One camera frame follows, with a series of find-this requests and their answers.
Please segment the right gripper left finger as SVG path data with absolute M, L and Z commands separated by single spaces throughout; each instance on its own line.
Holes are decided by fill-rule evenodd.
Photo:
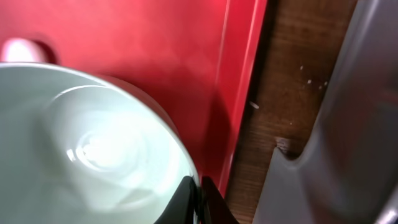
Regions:
M 161 216 L 155 224 L 194 224 L 195 217 L 195 193 L 197 186 L 194 179 L 185 176 L 175 193 L 167 204 Z

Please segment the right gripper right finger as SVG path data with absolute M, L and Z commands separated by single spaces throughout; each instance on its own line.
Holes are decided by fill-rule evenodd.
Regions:
M 202 178 L 201 188 L 203 193 L 202 224 L 239 224 L 210 177 Z

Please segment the mint green bowl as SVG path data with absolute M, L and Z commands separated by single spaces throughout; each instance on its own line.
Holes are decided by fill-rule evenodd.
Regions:
M 42 63 L 1 65 L 1 222 L 154 223 L 194 163 L 140 99 Z

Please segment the white plastic fork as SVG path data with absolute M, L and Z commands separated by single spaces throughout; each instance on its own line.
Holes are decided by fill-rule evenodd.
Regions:
M 2 62 L 48 62 L 45 51 L 35 42 L 27 39 L 11 38 L 1 49 Z

